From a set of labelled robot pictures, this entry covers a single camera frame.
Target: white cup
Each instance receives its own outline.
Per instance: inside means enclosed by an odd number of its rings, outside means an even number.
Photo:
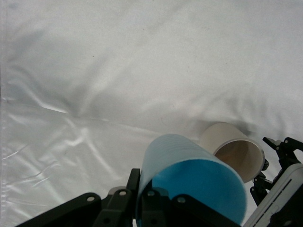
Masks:
[[[199,145],[232,167],[248,182],[262,170],[265,157],[261,146],[234,125],[221,122],[207,128]]]

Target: cup rim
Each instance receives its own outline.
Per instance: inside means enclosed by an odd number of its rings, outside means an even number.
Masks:
[[[228,140],[226,142],[224,142],[223,144],[221,144],[213,153],[213,155],[215,156],[216,153],[222,148],[224,147],[225,145],[229,144],[229,143],[232,143],[232,142],[237,142],[237,141],[246,141],[246,142],[249,142],[251,144],[253,144],[255,147],[258,148],[260,154],[262,155],[262,163],[260,165],[260,167],[258,168],[258,172],[255,173],[253,176],[249,177],[248,179],[242,179],[244,181],[244,183],[247,183],[249,181],[251,181],[252,179],[254,179],[262,170],[263,166],[264,166],[264,163],[265,163],[265,154],[264,154],[264,150],[263,148],[254,140],[250,139],[250,138],[234,138],[232,140]]]

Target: blue cup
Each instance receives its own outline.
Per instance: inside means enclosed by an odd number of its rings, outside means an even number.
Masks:
[[[163,135],[148,146],[139,197],[151,179],[152,186],[167,190],[170,199],[188,194],[239,225],[244,219],[247,201],[240,176],[183,136]]]

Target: white fabric backdrop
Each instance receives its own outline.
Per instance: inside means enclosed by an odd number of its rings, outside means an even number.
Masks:
[[[0,3],[1,227],[104,198],[165,133],[198,142],[232,123],[263,146],[269,179],[262,138],[302,141],[301,0]]]

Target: paper cup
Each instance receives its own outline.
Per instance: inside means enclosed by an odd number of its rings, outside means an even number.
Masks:
[[[167,190],[170,199],[188,194],[238,224],[244,218],[246,193],[240,176],[183,136],[163,135],[149,145],[143,160],[138,201],[150,180],[153,188]],[[140,226],[140,215],[137,220]]]
[[[210,126],[199,144],[237,171],[245,183],[263,168],[265,157],[261,146],[232,124],[222,122]]]

